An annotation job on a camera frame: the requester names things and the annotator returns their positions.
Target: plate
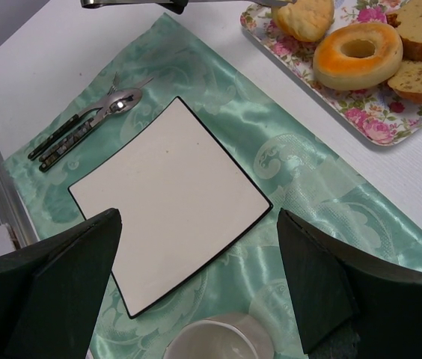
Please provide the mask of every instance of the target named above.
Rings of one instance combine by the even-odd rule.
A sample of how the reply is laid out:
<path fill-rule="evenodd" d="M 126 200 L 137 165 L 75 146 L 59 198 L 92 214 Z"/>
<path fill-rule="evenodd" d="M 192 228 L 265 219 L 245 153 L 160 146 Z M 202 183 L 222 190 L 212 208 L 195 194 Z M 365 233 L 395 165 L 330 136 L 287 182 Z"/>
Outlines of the plate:
<path fill-rule="evenodd" d="M 403 3 L 401 0 L 335 0 L 334 24 L 328 33 L 358 22 L 386 22 L 385 14 Z M 335 91 L 322 86 L 312 69 L 318 43 L 302 43 L 284 35 L 272 21 L 270 9 L 253 4 L 242 13 L 241 25 L 260 46 L 374 144 L 398 144 L 422 127 L 422 105 L 401 99 L 386 84 L 357 91 Z"/>
<path fill-rule="evenodd" d="M 108 208 L 121 213 L 113 276 L 131 318 L 198 273 L 272 208 L 179 98 L 70 193 L 85 218 Z"/>

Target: cup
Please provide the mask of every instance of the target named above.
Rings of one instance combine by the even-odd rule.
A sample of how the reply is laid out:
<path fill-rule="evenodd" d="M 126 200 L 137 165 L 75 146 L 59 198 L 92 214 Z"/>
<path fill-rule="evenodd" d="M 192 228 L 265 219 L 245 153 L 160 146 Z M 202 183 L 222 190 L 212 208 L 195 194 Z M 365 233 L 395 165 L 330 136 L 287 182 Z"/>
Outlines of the cup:
<path fill-rule="evenodd" d="M 272 359 L 274 347 L 261 324 L 244 313 L 228 313 L 184 327 L 163 359 Z"/>

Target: fork handle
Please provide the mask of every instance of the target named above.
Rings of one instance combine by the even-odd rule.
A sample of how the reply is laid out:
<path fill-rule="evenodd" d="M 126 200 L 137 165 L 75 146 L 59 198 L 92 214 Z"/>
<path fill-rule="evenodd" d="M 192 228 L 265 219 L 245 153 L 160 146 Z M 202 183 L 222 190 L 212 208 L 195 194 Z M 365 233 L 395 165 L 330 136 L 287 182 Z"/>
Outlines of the fork handle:
<path fill-rule="evenodd" d="M 76 126 L 76 124 L 79 122 L 79 119 L 80 117 L 77 114 L 74 114 L 67 122 L 62 124 L 56 131 L 54 131 L 45 141 L 43 141 L 34 150 L 32 150 L 28 154 L 28 159 L 32 161 L 36 159 L 41 153 L 50 147 L 53 142 L 55 142 L 58 138 Z"/>
<path fill-rule="evenodd" d="M 49 155 L 42 161 L 38 168 L 42 172 L 47 172 L 56 162 L 69 153 L 81 140 L 88 136 L 96 126 L 93 126 L 94 118 L 90 118 L 78 126 L 67 137 L 59 141 L 53 148 L 57 147 L 55 151 L 51 151 Z"/>

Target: satin fabric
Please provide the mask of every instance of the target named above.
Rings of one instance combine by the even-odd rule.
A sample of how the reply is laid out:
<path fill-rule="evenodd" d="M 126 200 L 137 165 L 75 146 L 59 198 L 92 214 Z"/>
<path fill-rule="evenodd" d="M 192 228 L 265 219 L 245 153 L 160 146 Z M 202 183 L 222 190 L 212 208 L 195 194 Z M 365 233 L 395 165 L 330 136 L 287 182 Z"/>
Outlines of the satin fabric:
<path fill-rule="evenodd" d="M 39 172 L 27 154 L 80 108 L 100 98 L 116 71 L 123 88 L 154 76 L 143 100 L 132 111 L 107 120 L 48 173 Z M 91 341 L 95 359 L 161 358 L 184 325 L 231 311 L 250 313 L 264 325 L 275 358 L 304 358 L 278 248 L 281 207 L 368 253 L 422 271 L 422 230 L 167 15 L 130 43 L 48 128 L 5 162 L 41 239 L 83 221 L 68 187 L 134 138 L 175 96 L 202 119 L 275 207 L 229 251 L 137 319 L 126 315 L 110 279 Z M 316 104 L 309 99 L 308 105 Z"/>

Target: white table surface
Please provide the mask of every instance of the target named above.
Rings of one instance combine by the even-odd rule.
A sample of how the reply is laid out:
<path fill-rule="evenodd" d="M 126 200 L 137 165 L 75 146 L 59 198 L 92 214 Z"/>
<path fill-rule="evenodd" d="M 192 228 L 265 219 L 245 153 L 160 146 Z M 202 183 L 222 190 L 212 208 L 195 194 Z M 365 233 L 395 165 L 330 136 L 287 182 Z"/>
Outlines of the white table surface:
<path fill-rule="evenodd" d="M 191 4 L 172 15 L 250 78 L 422 228 L 422 129 L 380 148 L 332 117 L 243 34 L 248 3 Z M 165 11 L 154 5 L 82 9 L 51 0 L 0 47 L 0 150 L 7 158 L 63 111 Z"/>

